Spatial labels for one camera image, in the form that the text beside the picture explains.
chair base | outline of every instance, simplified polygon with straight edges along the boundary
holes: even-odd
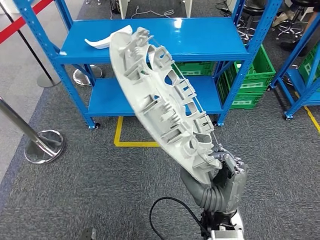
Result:
[[[296,39],[301,37],[303,35],[304,28],[299,24],[303,24],[303,23],[305,23],[305,22],[303,22],[303,21],[291,22],[288,20],[284,21],[282,24],[278,26],[278,29],[280,31],[280,33],[278,34],[278,36],[275,39],[279,40],[279,37],[282,34],[294,35]]]

gray carpet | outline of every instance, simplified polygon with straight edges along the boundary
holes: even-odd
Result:
[[[175,6],[168,2],[131,0],[128,12],[137,4],[157,12]],[[192,16],[217,16],[211,2],[194,4]],[[84,5],[78,18],[109,18],[108,6]],[[288,54],[275,46],[274,34],[270,31],[264,45],[278,69]],[[90,94],[78,90],[84,99]],[[266,92],[255,109],[230,111],[215,132],[251,168],[240,207],[247,239],[318,239],[319,136],[304,109],[282,120],[278,98],[288,106],[278,89]],[[97,121],[100,129],[88,130],[62,85],[45,89],[30,124],[60,131],[66,147],[58,160],[39,166],[24,160],[26,138],[21,141],[0,186],[0,239],[76,240],[90,226],[97,228],[98,240],[157,239],[148,215],[163,196],[180,199],[200,215],[180,180],[179,166],[163,150],[115,147],[117,119]],[[121,139],[151,140],[134,117],[124,120]],[[168,239],[202,239],[200,229],[174,202],[159,203],[153,221]]]

perforated metal post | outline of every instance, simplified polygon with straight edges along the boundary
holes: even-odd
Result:
[[[56,51],[56,48],[48,39],[45,30],[38,20],[37,16],[32,11],[30,6],[30,2],[26,0],[14,0],[14,2],[17,5],[26,24],[28,24],[28,26],[32,30],[33,35],[41,45],[42,50],[47,55],[57,75],[61,79],[66,91],[79,109],[82,116],[85,120],[89,128],[94,128],[95,123],[91,117],[87,115],[87,107],[82,102],[77,90],[71,82],[67,72],[65,70],[64,65],[59,64],[54,59],[59,53]]]
[[[287,60],[282,65],[282,67],[273,78],[269,84],[271,88],[274,89],[275,83],[278,80],[281,80],[287,72],[287,70],[299,55],[307,44],[308,40],[317,29],[320,24],[320,13],[318,13],[316,17],[311,23],[311,25],[302,35],[301,39],[297,44],[297,46],[290,54]]]
[[[248,44],[245,46],[248,52],[251,54],[251,57],[242,63],[241,68],[238,70],[235,79],[233,81],[233,84],[232,85],[229,93],[223,104],[223,112],[221,113],[217,120],[217,124],[219,126],[223,125],[228,110],[231,107],[235,97],[238,94],[238,91],[240,89],[243,80],[248,72],[250,64],[251,64],[256,57],[261,43],[270,28],[271,23],[273,20],[273,16],[275,16],[282,2],[282,0],[267,1],[267,5],[266,6],[263,14],[261,16],[261,19],[257,25],[254,35]]]

gray plastic part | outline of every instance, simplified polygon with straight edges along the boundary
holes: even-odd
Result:
[[[173,70],[171,55],[164,46],[149,44],[152,38],[142,27],[134,34],[114,33],[109,44],[114,73],[153,139],[193,178],[210,185],[209,172],[223,167],[211,155],[214,125],[189,81]]]

robotic hand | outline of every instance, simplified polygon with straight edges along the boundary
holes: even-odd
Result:
[[[211,172],[211,185],[203,185],[183,168],[180,177],[200,208],[203,209],[201,223],[204,239],[244,239],[244,227],[238,206],[247,180],[248,166],[234,157],[220,144],[214,147],[214,155],[223,167]]]
[[[142,27],[112,35],[109,55],[119,85],[151,136],[182,166],[181,179],[204,209],[205,239],[243,238],[238,206],[248,167],[215,136],[212,143],[214,126],[195,89],[164,46],[149,44],[152,38]]]

